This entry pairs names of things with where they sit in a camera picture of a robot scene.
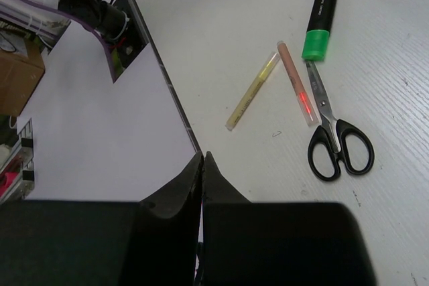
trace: pink object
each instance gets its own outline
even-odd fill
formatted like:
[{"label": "pink object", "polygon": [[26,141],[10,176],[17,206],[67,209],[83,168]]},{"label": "pink object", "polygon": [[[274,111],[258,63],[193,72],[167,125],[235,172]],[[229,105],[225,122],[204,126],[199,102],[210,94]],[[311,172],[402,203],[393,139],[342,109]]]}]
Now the pink object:
[{"label": "pink object", "polygon": [[8,189],[8,187],[11,186],[11,184],[13,183],[13,181],[15,180],[15,178],[17,176],[18,176],[18,173],[13,173],[13,172],[6,172],[5,173],[6,180],[0,186],[0,196],[2,196],[6,192],[6,190]]}]

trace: scissors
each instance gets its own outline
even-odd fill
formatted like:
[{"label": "scissors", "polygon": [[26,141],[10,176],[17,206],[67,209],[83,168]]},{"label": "scissors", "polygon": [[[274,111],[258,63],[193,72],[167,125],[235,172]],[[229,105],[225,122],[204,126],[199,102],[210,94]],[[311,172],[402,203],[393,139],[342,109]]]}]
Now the scissors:
[{"label": "scissors", "polygon": [[[341,176],[339,161],[341,160],[348,174],[364,175],[371,170],[374,165],[374,148],[368,137],[356,128],[354,125],[334,118],[330,108],[329,98],[324,89],[322,80],[313,61],[306,61],[308,77],[310,78],[311,89],[314,99],[322,119],[322,125],[319,125],[314,132],[310,144],[308,145],[308,162],[313,173],[322,181],[331,182]],[[350,161],[349,150],[347,149],[346,137],[354,135],[358,137],[368,151],[368,163],[362,170],[356,170]],[[313,159],[314,148],[322,144],[328,151],[332,165],[334,166],[334,174],[330,177],[325,177],[316,168]]]}]

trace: translucent pen barrel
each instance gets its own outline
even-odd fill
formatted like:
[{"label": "translucent pen barrel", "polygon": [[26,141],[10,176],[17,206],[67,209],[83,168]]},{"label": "translucent pen barrel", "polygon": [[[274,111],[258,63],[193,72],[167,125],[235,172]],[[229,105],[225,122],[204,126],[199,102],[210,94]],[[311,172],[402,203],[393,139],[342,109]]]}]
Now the translucent pen barrel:
[{"label": "translucent pen barrel", "polygon": [[296,98],[298,99],[298,103],[300,105],[302,114],[306,119],[307,125],[310,127],[318,123],[318,119],[316,113],[314,112],[313,106],[308,99],[308,95],[304,88],[304,85],[301,82],[300,75],[296,70],[294,61],[289,53],[288,47],[283,42],[277,43],[277,49],[279,51],[280,57],[282,58],[284,67],[286,72],[288,73],[290,82],[294,87]]},{"label": "translucent pen barrel", "polygon": [[240,100],[239,104],[235,108],[233,114],[228,119],[227,124],[225,125],[228,130],[232,131],[235,125],[237,125],[237,123],[240,121],[241,116],[246,111],[250,102],[253,100],[256,93],[261,88],[262,84],[271,74],[271,71],[274,69],[275,65],[278,63],[279,60],[279,54],[275,52],[272,52],[270,54],[268,60],[265,62],[259,73],[257,73],[255,80],[252,82],[249,89],[244,94],[243,98]]}]

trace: table scratch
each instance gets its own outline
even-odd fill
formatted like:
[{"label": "table scratch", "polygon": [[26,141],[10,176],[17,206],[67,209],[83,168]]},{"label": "table scratch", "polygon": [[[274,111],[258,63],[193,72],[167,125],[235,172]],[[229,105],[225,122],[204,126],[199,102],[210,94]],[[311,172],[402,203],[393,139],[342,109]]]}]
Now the table scratch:
[{"label": "table scratch", "polygon": [[358,206],[360,207],[361,206],[361,203],[359,202],[359,199],[357,198],[357,194],[356,194],[356,192],[353,190],[353,195],[355,196],[355,198],[356,198],[356,201],[357,201],[357,204],[358,204]]},{"label": "table scratch", "polygon": [[417,280],[416,280],[416,278],[415,278],[415,276],[414,276],[414,274],[413,274],[413,273],[411,273],[411,278],[413,279],[414,286],[418,286],[418,284],[417,284]]}]

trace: cardboard box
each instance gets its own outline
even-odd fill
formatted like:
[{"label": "cardboard box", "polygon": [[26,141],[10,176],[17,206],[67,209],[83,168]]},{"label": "cardboard box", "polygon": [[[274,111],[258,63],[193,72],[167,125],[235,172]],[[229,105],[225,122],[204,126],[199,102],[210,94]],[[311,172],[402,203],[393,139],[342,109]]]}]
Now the cardboard box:
[{"label": "cardboard box", "polygon": [[19,116],[44,73],[37,45],[0,30],[0,114]]}]

